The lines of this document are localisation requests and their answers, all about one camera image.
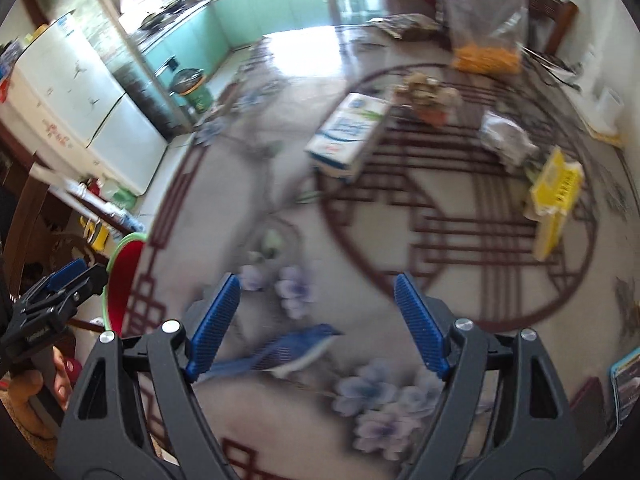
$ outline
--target teal kitchen cabinet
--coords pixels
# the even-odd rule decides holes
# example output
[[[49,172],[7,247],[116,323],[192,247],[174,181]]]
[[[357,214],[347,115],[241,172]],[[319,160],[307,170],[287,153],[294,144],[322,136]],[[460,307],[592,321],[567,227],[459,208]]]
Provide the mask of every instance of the teal kitchen cabinet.
[[[289,0],[248,0],[261,34],[271,34],[298,27]]]
[[[213,7],[231,48],[254,43],[262,36],[249,0],[214,0]]]
[[[296,20],[296,26],[293,28],[331,25],[327,0],[289,0],[289,7]]]
[[[149,50],[147,50],[143,54],[145,56],[146,62],[149,63],[151,70],[153,70],[154,72],[157,71],[167,59],[169,59],[171,56],[175,56],[175,52],[172,52],[171,50],[169,50],[168,43],[165,41],[165,39],[166,38],[162,38],[161,41],[156,43],[153,47],[151,47]],[[171,84],[171,80],[173,78],[174,78],[174,73],[171,72],[171,70],[169,69],[162,72],[158,77],[158,79],[160,80],[160,83],[167,89],[169,89],[169,85]],[[178,103],[178,106],[187,104],[187,101],[185,101],[184,98],[180,97],[177,94],[174,94],[173,98],[175,102]]]
[[[207,75],[211,75],[231,51],[213,5],[206,5],[196,12],[190,18],[189,24],[207,56],[207,65],[203,69]]]
[[[178,69],[201,68],[211,70],[209,56],[193,28],[194,16],[189,16],[178,27],[173,28],[162,38],[162,43],[177,59]]]

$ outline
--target dining table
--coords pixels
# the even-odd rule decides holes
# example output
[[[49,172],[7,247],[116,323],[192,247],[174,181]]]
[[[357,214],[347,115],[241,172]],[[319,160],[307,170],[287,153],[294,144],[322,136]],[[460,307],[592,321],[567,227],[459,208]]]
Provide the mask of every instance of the dining table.
[[[181,319],[227,272],[242,287],[214,366],[193,385],[243,479],[394,478],[428,434],[443,389],[394,303],[410,272],[424,294],[487,332],[532,327],[571,399],[638,345],[638,197],[623,151],[593,139],[557,82],[524,57],[517,75],[450,67],[435,38],[400,41],[372,25],[278,32],[252,47],[238,91],[196,131],[140,257],[123,336]],[[444,126],[392,107],[354,182],[314,168],[305,147],[356,92],[388,99],[421,72],[462,99]],[[478,136],[488,110],[543,153],[584,170],[579,199],[544,261],[523,215],[530,180]],[[259,371],[270,342],[324,330],[330,344],[286,372]],[[152,434],[167,449],[152,383]],[[481,452],[497,374],[488,372],[461,460]]]

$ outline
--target finger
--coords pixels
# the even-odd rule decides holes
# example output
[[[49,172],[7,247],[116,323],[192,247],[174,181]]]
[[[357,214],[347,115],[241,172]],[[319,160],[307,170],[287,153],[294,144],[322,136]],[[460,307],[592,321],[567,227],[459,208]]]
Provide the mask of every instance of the finger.
[[[29,397],[36,395],[43,384],[44,380],[39,371],[27,370],[12,379],[7,393],[14,408],[15,418],[25,430],[42,438],[53,438],[53,434],[29,404]]]
[[[56,399],[63,410],[66,410],[71,397],[71,382],[66,372],[58,372],[53,381],[53,388],[56,393]]]
[[[58,403],[63,410],[66,410],[71,397],[71,381],[66,373],[65,359],[58,348],[53,347],[53,363],[56,367],[56,378],[53,389]]]
[[[8,394],[11,404],[21,406],[29,401],[29,397],[37,394],[44,384],[42,374],[37,370],[27,370],[15,376],[9,383]]]
[[[55,365],[56,370],[61,372],[65,371],[65,358],[62,355],[62,352],[55,346],[53,347],[53,364]]]

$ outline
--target refrigerator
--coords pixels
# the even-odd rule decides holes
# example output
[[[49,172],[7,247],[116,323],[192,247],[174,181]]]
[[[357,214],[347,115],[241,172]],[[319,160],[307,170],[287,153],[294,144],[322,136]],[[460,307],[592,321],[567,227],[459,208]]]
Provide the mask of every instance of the refrigerator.
[[[112,178],[136,195],[167,147],[70,14],[18,58],[7,101],[78,173]]]

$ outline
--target purple flower pattern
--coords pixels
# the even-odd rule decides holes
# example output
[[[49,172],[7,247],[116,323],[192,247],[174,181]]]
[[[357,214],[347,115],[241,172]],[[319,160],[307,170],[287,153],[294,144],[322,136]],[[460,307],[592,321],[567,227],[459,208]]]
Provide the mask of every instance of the purple flower pattern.
[[[282,307],[291,319],[302,319],[318,299],[316,286],[312,283],[311,272],[299,266],[283,267],[280,281],[275,284]]]
[[[258,267],[253,265],[244,265],[240,267],[240,286],[242,290],[249,292],[255,292],[256,290],[262,290],[265,285],[265,279]]]
[[[341,416],[353,416],[363,410],[372,410],[392,402],[398,389],[387,382],[388,365],[383,359],[374,359],[358,368],[357,375],[341,379],[336,384],[339,396],[332,407]]]
[[[436,374],[421,367],[415,375],[414,384],[400,390],[398,406],[413,418],[433,415],[443,387],[444,383]]]
[[[387,460],[398,460],[411,443],[409,436],[420,428],[415,418],[405,415],[397,403],[381,411],[369,410],[357,418],[353,447],[365,453],[382,450]]]

